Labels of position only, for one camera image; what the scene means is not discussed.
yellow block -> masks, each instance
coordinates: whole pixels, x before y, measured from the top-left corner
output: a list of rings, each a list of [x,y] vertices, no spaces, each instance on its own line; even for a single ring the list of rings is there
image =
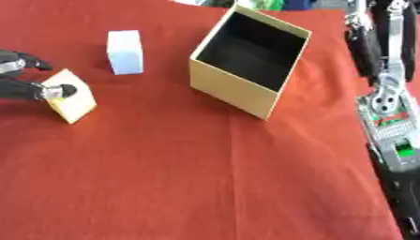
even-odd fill
[[[89,86],[68,69],[55,74],[42,84],[45,86],[72,84],[77,88],[77,93],[71,97],[47,100],[50,106],[70,124],[75,123],[97,106]]]

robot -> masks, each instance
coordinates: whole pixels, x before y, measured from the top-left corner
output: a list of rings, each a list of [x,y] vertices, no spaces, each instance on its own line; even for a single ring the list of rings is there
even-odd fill
[[[403,238],[420,239],[420,114],[406,87],[415,67],[414,4],[347,4],[345,39],[360,76],[372,87],[355,101],[371,164]]]
[[[39,58],[23,52],[0,50],[0,98],[46,100],[49,98],[69,98],[77,89],[71,84],[43,86],[38,82],[19,81],[16,77],[25,68],[37,68],[41,71],[53,67]]]

red cloth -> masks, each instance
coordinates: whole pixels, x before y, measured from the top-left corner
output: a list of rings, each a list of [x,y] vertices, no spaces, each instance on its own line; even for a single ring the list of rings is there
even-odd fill
[[[354,112],[368,88],[341,12],[270,13],[313,34],[264,122],[189,88],[188,57],[225,9],[158,0],[2,9],[1,48],[71,69],[98,108],[69,126],[45,104],[0,103],[0,239],[399,239]],[[113,76],[107,31],[132,29],[145,72]]]

yellow box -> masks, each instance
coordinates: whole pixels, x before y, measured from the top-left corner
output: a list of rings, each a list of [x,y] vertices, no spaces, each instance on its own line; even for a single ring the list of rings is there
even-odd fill
[[[310,31],[233,6],[189,59],[190,85],[268,119]]]

black box lining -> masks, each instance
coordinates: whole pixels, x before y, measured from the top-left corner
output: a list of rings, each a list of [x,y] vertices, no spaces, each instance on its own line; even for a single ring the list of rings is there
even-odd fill
[[[305,41],[234,12],[197,59],[278,92]]]

